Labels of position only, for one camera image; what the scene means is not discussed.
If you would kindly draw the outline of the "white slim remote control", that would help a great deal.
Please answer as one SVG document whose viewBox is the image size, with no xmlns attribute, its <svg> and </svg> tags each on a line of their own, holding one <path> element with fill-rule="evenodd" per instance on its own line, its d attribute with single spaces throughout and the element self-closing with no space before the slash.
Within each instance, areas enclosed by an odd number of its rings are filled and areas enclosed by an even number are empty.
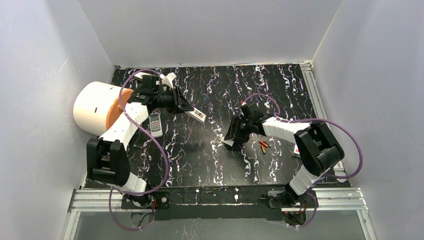
<svg viewBox="0 0 424 240">
<path fill-rule="evenodd" d="M 206 115 L 195 107 L 193 110 L 185 111 L 184 113 L 200 123 L 204 123 L 206 120 Z"/>
</svg>

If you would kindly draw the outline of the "white battery cover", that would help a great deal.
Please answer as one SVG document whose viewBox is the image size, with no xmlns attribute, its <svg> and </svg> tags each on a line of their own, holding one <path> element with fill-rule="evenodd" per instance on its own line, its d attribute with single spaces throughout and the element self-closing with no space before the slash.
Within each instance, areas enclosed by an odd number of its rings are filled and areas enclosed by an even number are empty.
<svg viewBox="0 0 424 240">
<path fill-rule="evenodd" d="M 225 146 L 229 146 L 232 147 L 234 145 L 234 141 L 232 139 L 228 139 L 228 140 L 224 140 L 222 139 L 221 142 L 225 145 Z"/>
</svg>

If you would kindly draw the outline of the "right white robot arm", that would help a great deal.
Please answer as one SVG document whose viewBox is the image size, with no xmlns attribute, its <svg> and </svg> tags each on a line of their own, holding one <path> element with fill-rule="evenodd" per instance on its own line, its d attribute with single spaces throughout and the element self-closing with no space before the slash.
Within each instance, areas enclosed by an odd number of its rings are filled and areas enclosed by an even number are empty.
<svg viewBox="0 0 424 240">
<path fill-rule="evenodd" d="M 231 118 L 222 138 L 228 146 L 249 141 L 251 134 L 275 137 L 297 145 L 302 166 L 277 199 L 294 204 L 306 197 L 308 190 L 344 156 L 344 150 L 325 122 L 289 123 L 264 113 L 255 104 L 241 106 L 241 114 Z"/>
</svg>

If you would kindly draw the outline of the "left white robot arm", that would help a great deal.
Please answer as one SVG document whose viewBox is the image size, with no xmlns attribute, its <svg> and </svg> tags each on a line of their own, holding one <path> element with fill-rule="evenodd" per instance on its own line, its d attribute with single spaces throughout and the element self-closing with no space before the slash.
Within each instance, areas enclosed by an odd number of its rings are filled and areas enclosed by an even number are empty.
<svg viewBox="0 0 424 240">
<path fill-rule="evenodd" d="M 187 114 L 201 123 L 206 115 L 192 106 L 173 84 L 176 78 L 173 72 L 164 76 L 155 71 L 139 70 L 127 80 L 132 78 L 140 80 L 140 85 L 129 91 L 127 100 L 123 99 L 126 86 L 121 86 L 117 93 L 119 115 L 110 127 L 87 142 L 86 165 L 89 180 L 138 197 L 157 191 L 167 181 L 163 178 L 158 186 L 148 189 L 148 183 L 131 172 L 127 149 L 137 130 L 145 133 L 157 147 L 161 146 L 142 123 L 158 108 L 173 115 Z"/>
</svg>

